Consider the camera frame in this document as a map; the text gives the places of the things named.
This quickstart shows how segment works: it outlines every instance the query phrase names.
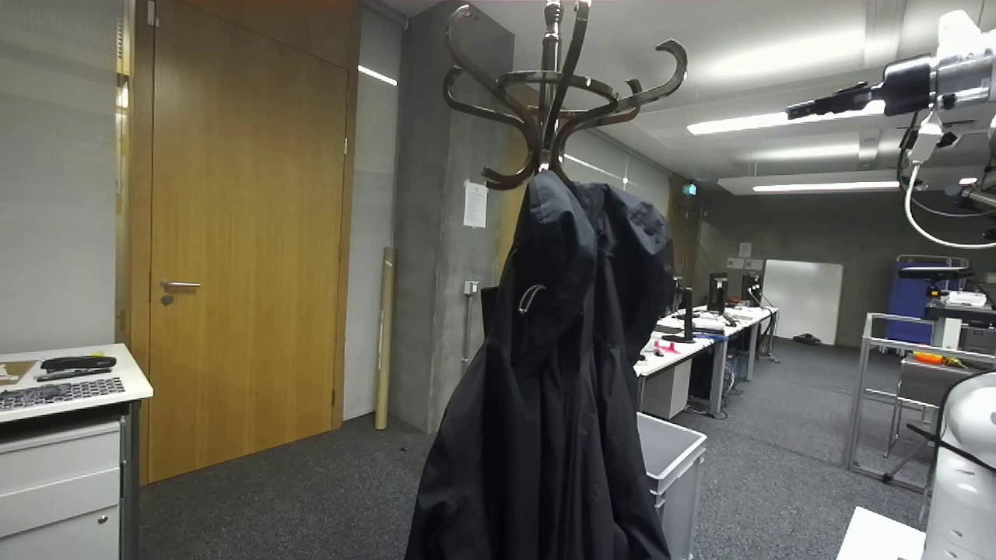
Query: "door handle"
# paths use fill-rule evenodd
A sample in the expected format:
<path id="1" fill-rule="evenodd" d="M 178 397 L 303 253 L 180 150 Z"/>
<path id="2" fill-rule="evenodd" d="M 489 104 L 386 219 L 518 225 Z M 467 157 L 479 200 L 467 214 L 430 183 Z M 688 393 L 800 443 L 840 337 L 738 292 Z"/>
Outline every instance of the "door handle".
<path id="1" fill-rule="evenodd" d="M 198 288 L 198 284 L 194 284 L 194 280 L 163 280 L 158 287 L 165 292 Z"/>

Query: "white cabinet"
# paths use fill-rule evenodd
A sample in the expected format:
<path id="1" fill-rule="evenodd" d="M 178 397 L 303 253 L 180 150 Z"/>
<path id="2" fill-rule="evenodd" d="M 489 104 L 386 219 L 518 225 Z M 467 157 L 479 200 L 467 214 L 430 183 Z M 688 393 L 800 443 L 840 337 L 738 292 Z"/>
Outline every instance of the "white cabinet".
<path id="1" fill-rule="evenodd" d="M 0 440 L 0 560 L 116 560 L 120 424 Z"/>

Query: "drawer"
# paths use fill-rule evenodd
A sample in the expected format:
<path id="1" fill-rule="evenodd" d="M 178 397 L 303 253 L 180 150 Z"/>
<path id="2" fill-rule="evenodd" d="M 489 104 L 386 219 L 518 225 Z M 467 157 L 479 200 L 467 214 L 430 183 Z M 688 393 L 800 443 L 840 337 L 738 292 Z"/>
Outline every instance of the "drawer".
<path id="1" fill-rule="evenodd" d="M 0 446 L 0 538 L 116 508 L 120 424 L 96 424 Z"/>

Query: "trash bin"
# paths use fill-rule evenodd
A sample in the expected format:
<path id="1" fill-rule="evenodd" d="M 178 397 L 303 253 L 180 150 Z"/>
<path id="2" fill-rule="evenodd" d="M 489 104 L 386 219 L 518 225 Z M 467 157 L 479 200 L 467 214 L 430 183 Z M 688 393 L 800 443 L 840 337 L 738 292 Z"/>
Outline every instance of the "trash bin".
<path id="1" fill-rule="evenodd" d="M 652 508 L 675 560 L 695 560 L 697 490 L 707 435 L 639 413 Z"/>

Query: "black coat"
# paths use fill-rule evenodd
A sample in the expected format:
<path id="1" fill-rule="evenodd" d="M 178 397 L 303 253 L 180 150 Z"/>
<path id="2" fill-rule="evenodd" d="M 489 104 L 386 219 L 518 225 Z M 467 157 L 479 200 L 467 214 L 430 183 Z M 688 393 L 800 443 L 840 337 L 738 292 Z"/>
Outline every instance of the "black coat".
<path id="1" fill-rule="evenodd" d="M 537 174 L 484 345 L 425 458 L 408 560 L 665 557 L 633 363 L 671 297 L 652 205 Z"/>

